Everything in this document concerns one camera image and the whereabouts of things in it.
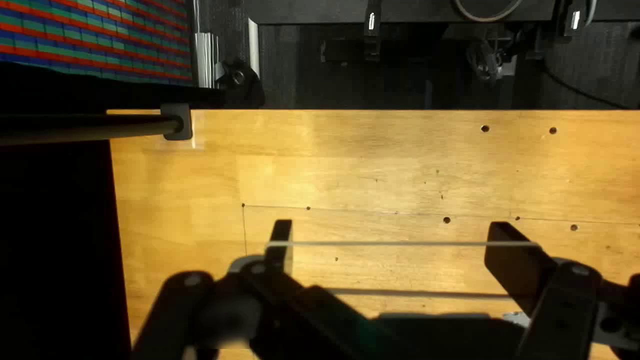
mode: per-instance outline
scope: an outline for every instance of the colorful display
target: colorful display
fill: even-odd
[[[191,85],[188,0],[0,0],[0,60]]]

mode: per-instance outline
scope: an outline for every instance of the black rod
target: black rod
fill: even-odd
[[[25,117],[0,114],[0,146],[93,143],[126,136],[176,134],[180,117],[105,117],[105,114],[53,114]]]

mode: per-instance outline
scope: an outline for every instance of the wooden surface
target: wooden surface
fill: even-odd
[[[191,143],[112,143],[131,337],[165,276],[221,279],[234,258],[263,250],[275,219],[294,220],[297,242],[479,242],[491,220],[509,220],[609,281],[640,272],[637,112],[191,117]],[[445,296],[503,294],[481,249],[294,249],[291,274],[327,289],[443,293],[342,296],[364,314],[515,310]]]

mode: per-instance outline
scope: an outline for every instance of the plywood panel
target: plywood panel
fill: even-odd
[[[511,220],[550,252],[623,282],[640,272],[637,121],[637,112],[237,111],[193,112],[188,145],[114,141],[131,335],[164,276],[203,269],[219,279],[229,261],[261,252],[275,219],[296,220],[296,240],[451,242],[484,240],[491,220]],[[294,272],[354,287],[344,274],[359,262],[358,281],[375,289],[373,281],[394,282],[382,276],[387,269],[417,270],[426,258],[394,250],[333,262],[335,250],[323,252],[294,252]],[[461,270],[477,258],[460,249],[430,262],[455,274],[434,289],[499,293]],[[451,298],[345,298],[372,314],[464,310]],[[505,301],[466,305],[511,310]]]

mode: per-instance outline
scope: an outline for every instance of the wooden board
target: wooden board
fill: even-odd
[[[637,112],[191,117],[191,143],[112,143],[134,337],[167,274],[202,269],[221,279],[234,258],[263,250],[275,219],[294,219],[297,242],[484,240],[491,220],[509,220],[553,256],[587,262],[611,281],[640,272]],[[294,250],[291,272],[335,289],[498,294],[477,269],[479,254]],[[507,301],[345,301],[366,314],[457,313],[464,305],[495,317],[513,310]]]

